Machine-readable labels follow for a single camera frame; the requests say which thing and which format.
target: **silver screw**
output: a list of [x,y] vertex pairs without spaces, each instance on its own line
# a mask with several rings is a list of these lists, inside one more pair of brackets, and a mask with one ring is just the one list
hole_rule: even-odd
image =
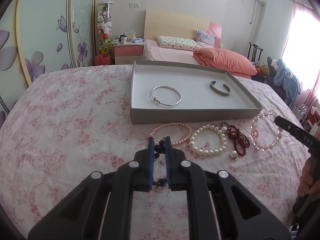
[[229,173],[227,171],[219,171],[219,176],[222,178],[227,178]]
[[191,162],[190,162],[190,161],[182,161],[182,162],[181,162],[181,165],[182,165],[183,167],[190,167],[190,166],[191,166]]
[[129,162],[129,166],[131,168],[137,168],[139,166],[139,163],[136,161],[132,161],[132,162]]
[[101,172],[100,171],[94,171],[93,173],[91,173],[91,178],[93,178],[93,179],[101,178]]

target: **floral tablecloth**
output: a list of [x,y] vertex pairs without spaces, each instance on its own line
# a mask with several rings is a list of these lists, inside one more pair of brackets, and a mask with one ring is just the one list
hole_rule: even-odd
[[[130,121],[131,72],[131,65],[114,65],[43,74],[10,112],[0,130],[0,203],[24,236],[92,171],[116,171],[147,146],[148,134],[156,124]],[[269,86],[238,79],[264,111],[274,109],[299,125]],[[260,136],[272,142],[275,125],[264,119],[258,123]],[[228,122],[249,136],[251,121]],[[189,123],[193,130],[203,124]],[[155,139],[169,135],[175,141],[186,136],[186,131],[177,127],[166,129],[155,134]],[[201,136],[205,148],[212,149],[212,136],[216,135],[208,132]],[[228,157],[233,150],[230,142],[226,152],[211,157],[193,154],[187,144],[177,148],[204,170],[229,171],[285,225],[291,222],[308,153],[288,133],[283,132],[280,145],[272,151],[258,152],[250,146],[235,162]],[[165,162],[160,158],[155,162],[154,179],[165,177]],[[185,192],[153,187],[149,193],[135,192],[133,197],[131,239],[188,239]]]

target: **headboard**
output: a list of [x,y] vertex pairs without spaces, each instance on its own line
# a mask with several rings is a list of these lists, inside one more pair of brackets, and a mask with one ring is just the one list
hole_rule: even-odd
[[189,15],[147,9],[144,25],[144,39],[154,40],[159,35],[185,39],[196,39],[197,31],[216,35],[214,47],[218,48],[221,40],[221,25]]

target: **drawer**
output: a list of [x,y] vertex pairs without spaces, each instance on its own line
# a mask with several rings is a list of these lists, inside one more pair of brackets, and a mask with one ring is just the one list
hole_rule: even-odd
[[141,56],[142,55],[142,46],[116,46],[115,48],[115,57],[122,56]]
[[135,60],[140,60],[141,56],[115,57],[116,65],[133,65]]

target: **pink pearl bracelet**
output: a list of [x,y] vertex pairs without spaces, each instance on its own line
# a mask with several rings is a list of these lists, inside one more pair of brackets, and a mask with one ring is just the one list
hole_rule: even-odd
[[161,128],[164,128],[164,127],[169,127],[169,126],[180,126],[180,127],[184,127],[188,130],[188,136],[185,137],[185,138],[182,138],[180,141],[176,141],[176,142],[172,142],[171,143],[171,146],[175,146],[175,145],[178,145],[178,144],[181,144],[181,143],[184,143],[186,142],[189,137],[191,136],[191,128],[189,125],[187,124],[184,124],[182,122],[171,122],[171,123],[166,123],[166,124],[162,124],[162,125],[159,125],[157,126],[156,128],[154,128],[151,133],[149,133],[149,137],[152,137],[156,131],[158,131],[159,129]]
[[269,145],[263,145],[262,143],[260,143],[260,141],[258,140],[259,137],[259,133],[258,133],[258,129],[256,128],[257,126],[257,122],[262,119],[263,117],[269,117],[273,122],[274,119],[278,116],[278,114],[276,114],[274,111],[268,111],[268,112],[264,112],[259,113],[258,116],[255,116],[252,120],[252,124],[250,126],[251,128],[251,132],[250,132],[250,138],[252,140],[253,145],[256,147],[257,150],[261,150],[262,151],[269,151],[272,150],[273,148],[277,147],[279,145],[279,142],[282,138],[282,131],[283,129],[278,127],[278,133],[276,135],[276,138],[273,140],[273,142]]

